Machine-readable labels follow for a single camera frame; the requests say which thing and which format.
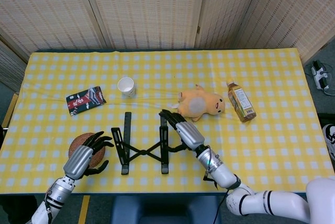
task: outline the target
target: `plastic bottle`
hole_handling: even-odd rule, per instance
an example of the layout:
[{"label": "plastic bottle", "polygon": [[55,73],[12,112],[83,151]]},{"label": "plastic bottle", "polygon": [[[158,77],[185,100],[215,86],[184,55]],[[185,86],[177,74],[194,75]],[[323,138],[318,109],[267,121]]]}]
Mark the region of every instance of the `plastic bottle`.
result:
[{"label": "plastic bottle", "polygon": [[233,79],[227,81],[227,86],[229,100],[240,120],[246,122],[256,117],[256,112],[243,89]]}]

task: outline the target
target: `black cable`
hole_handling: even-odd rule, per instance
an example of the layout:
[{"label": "black cable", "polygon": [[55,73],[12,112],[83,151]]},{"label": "black cable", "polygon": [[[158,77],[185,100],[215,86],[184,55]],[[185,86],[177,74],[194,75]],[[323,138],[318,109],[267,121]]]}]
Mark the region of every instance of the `black cable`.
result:
[{"label": "black cable", "polygon": [[216,210],[216,214],[215,214],[215,218],[214,218],[214,221],[213,221],[213,224],[215,224],[215,221],[216,219],[218,218],[218,215],[219,215],[219,211],[220,211],[220,206],[222,205],[222,203],[225,201],[225,199],[227,198],[228,196],[228,192],[229,190],[226,192],[226,195],[224,196],[224,198],[222,199],[222,201],[220,202],[219,206],[218,206],[218,209]]}]

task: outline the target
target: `table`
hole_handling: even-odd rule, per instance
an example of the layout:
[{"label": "table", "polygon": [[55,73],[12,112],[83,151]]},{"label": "table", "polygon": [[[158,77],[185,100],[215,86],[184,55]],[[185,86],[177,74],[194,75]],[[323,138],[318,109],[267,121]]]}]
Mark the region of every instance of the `table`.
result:
[{"label": "table", "polygon": [[[130,76],[136,97],[124,99],[117,82]],[[257,117],[241,123],[227,97],[232,77],[251,100]],[[303,192],[315,177],[333,177],[331,162],[296,49],[34,53],[0,152],[0,193],[44,193],[63,176],[72,140],[85,132],[123,131],[132,112],[131,143],[147,149],[159,140],[162,108],[177,94],[202,85],[222,94],[225,113],[205,115],[196,127],[206,144],[256,191]],[[107,103],[71,117],[65,97],[99,85]],[[170,128],[170,146],[180,144]],[[159,149],[153,152],[159,155]],[[170,173],[141,156],[120,175],[115,148],[100,175],[77,182],[75,193],[217,192],[190,151],[170,153]]]}]

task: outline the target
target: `paper cup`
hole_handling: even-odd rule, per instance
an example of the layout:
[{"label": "paper cup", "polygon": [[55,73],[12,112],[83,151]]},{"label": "paper cup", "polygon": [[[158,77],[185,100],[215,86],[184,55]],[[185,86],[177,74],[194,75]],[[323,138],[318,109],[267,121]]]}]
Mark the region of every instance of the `paper cup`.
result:
[{"label": "paper cup", "polygon": [[133,97],[135,95],[134,80],[130,77],[123,77],[117,84],[118,89],[126,97]]}]

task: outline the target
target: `snack package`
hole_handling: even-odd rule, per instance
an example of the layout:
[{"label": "snack package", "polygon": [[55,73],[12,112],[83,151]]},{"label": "snack package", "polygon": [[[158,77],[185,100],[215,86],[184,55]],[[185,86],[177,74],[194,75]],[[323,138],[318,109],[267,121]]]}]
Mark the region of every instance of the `snack package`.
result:
[{"label": "snack package", "polygon": [[71,116],[106,103],[100,86],[70,95],[66,102]]}]

